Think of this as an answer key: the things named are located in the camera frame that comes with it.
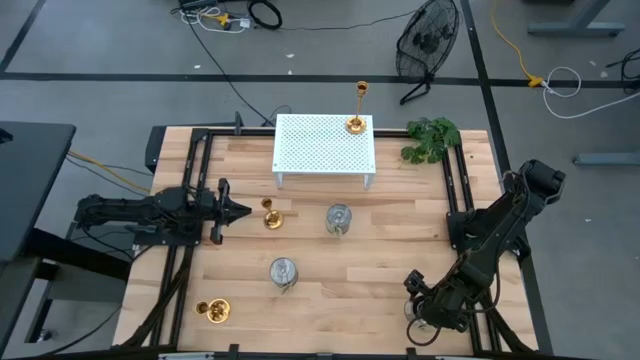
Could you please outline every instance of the black desk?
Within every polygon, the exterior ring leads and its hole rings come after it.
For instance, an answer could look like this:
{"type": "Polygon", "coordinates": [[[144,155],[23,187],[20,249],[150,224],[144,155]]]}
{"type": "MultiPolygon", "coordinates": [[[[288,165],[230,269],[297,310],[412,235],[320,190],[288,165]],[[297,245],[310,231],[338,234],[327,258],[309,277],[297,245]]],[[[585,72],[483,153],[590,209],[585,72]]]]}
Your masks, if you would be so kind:
{"type": "Polygon", "coordinates": [[[129,264],[34,225],[75,133],[72,125],[0,122],[0,354],[35,278],[52,280],[50,259],[126,281],[129,264]]]}

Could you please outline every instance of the green leaves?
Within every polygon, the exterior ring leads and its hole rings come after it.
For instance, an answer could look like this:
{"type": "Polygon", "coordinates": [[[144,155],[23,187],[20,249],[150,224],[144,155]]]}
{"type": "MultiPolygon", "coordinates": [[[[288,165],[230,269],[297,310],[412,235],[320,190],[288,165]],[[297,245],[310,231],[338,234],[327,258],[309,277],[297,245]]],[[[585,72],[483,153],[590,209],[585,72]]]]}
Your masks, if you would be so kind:
{"type": "Polygon", "coordinates": [[[403,148],[400,155],[411,164],[421,164],[425,160],[429,164],[435,164],[442,160],[447,148],[461,143],[458,128],[444,117],[435,120],[423,117],[417,121],[409,121],[407,132],[417,140],[418,145],[403,148]]]}

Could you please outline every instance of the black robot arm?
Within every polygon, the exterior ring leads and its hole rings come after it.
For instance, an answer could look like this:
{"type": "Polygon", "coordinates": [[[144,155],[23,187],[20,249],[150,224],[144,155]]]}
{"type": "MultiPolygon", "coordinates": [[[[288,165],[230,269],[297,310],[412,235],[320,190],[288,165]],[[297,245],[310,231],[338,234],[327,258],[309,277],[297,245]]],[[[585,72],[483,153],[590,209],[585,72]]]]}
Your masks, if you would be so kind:
{"type": "Polygon", "coordinates": [[[84,229],[109,221],[133,222],[139,245],[198,245],[204,221],[214,221],[211,241],[222,244],[220,226],[251,214],[251,208],[229,198],[227,179],[218,182],[219,198],[209,189],[166,188],[141,200],[88,196],[78,202],[75,221],[84,229]]]}
{"type": "Polygon", "coordinates": [[[524,228],[534,216],[559,200],[565,178],[564,173],[537,160],[528,161],[517,173],[505,176],[512,177],[513,186],[489,208],[458,216],[448,214],[449,235],[459,256],[444,278],[429,287],[424,276],[413,270],[405,280],[410,294],[406,311],[412,318],[410,325],[419,322],[463,332],[474,312],[495,309],[499,294],[490,305],[482,302],[484,310],[467,310],[463,305],[480,302],[494,276],[499,276],[500,256],[512,249],[514,242],[522,241],[524,228]]]}

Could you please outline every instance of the wooden table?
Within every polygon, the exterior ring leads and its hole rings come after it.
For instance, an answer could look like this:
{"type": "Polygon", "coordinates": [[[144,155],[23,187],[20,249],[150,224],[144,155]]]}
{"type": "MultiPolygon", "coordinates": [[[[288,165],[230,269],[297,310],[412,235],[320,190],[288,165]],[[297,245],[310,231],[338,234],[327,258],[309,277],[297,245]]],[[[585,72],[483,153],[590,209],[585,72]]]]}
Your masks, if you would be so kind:
{"type": "MultiPolygon", "coordinates": [[[[190,133],[188,127],[167,128],[153,192],[180,184],[190,133]]],[[[486,207],[501,195],[488,135],[462,131],[462,140],[475,205],[486,207]]],[[[408,293],[402,282],[418,269],[434,284],[456,254],[445,223],[442,166],[403,163],[400,149],[407,144],[409,139],[376,138],[376,182],[369,191],[362,189],[359,176],[290,175],[277,189],[272,137],[216,136],[207,186],[215,189],[218,178],[226,177],[231,198],[252,207],[253,214],[225,227],[221,246],[208,240],[206,227],[193,258],[179,350],[227,351],[237,343],[242,352],[404,354],[412,347],[405,336],[408,293]],[[268,230],[262,224],[264,197],[284,212],[282,228],[268,230]],[[340,239],[325,228],[327,209],[335,203],[345,203],[353,212],[351,229],[340,239]],[[268,271],[282,256],[292,259],[300,274],[284,294],[268,271]],[[197,302],[215,298],[231,304],[231,316],[223,324],[212,324],[194,311],[197,302]]],[[[464,209],[455,161],[452,167],[464,209]]],[[[155,247],[134,263],[114,344],[127,339],[156,302],[166,253],[167,248],[155,247]]],[[[515,257],[502,257],[500,274],[498,308],[522,341],[536,348],[515,257]]],[[[166,314],[161,343],[168,341],[173,305],[166,314]]],[[[426,330],[424,339],[433,331],[426,330]]],[[[434,344],[417,351],[472,353],[469,334],[453,330],[443,330],[434,344]]]]}

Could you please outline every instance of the brass candlestick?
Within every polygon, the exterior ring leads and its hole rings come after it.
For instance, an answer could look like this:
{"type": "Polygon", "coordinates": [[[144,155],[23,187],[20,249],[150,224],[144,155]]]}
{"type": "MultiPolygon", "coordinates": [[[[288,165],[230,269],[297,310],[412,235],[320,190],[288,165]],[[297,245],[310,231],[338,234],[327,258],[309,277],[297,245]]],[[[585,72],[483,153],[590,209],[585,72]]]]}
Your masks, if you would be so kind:
{"type": "Polygon", "coordinates": [[[199,315],[207,314],[207,318],[214,324],[227,321],[231,313],[231,305],[225,299],[215,299],[209,304],[199,302],[196,304],[196,313],[199,315]]]}
{"type": "Polygon", "coordinates": [[[358,91],[358,108],[356,109],[356,116],[347,120],[347,130],[352,134],[362,134],[367,129],[367,122],[360,117],[360,109],[362,107],[362,97],[367,93],[369,84],[366,81],[358,81],[356,89],[358,91]]]}
{"type": "Polygon", "coordinates": [[[275,230],[284,223],[284,215],[278,210],[271,210],[272,204],[271,199],[262,199],[262,207],[267,209],[267,213],[264,214],[264,226],[266,226],[267,229],[275,230]]]}

